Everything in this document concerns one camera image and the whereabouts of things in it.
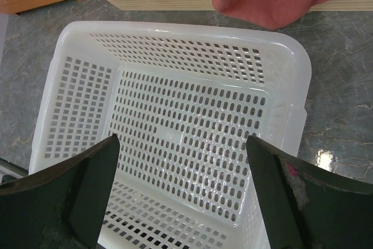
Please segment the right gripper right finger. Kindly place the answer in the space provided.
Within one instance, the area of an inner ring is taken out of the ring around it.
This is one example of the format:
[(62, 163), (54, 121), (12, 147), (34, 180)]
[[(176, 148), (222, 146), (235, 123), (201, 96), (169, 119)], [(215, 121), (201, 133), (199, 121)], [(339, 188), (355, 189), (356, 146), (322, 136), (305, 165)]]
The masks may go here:
[(372, 248), (372, 184), (249, 136), (249, 167), (271, 248)]

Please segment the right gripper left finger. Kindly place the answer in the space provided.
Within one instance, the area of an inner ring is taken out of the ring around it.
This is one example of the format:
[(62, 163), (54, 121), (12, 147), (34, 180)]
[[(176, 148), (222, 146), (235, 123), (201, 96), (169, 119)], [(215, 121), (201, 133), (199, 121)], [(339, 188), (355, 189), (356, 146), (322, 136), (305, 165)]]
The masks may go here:
[(119, 157), (116, 134), (1, 184), (1, 248), (95, 248)]

